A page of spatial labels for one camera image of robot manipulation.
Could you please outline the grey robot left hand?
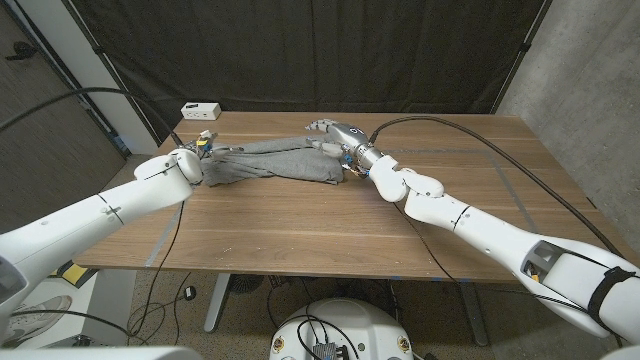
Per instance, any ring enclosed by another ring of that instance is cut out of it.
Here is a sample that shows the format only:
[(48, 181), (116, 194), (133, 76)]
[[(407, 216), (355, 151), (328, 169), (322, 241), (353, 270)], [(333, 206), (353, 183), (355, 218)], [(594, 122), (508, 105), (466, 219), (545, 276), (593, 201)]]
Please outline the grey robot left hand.
[(244, 148), (240, 146), (229, 146), (221, 143), (213, 143), (202, 147), (199, 159), (221, 160), (229, 154), (237, 154), (244, 152)]

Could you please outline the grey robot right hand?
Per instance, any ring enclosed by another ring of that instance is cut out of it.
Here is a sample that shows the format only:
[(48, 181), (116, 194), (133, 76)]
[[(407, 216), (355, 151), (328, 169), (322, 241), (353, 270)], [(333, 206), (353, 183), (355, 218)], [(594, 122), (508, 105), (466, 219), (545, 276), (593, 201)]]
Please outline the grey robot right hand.
[(328, 140), (308, 138), (307, 143), (332, 158), (349, 155), (352, 159), (359, 160), (369, 147), (367, 135), (354, 125), (332, 119), (320, 119), (311, 122), (305, 129), (322, 131), (329, 136)]

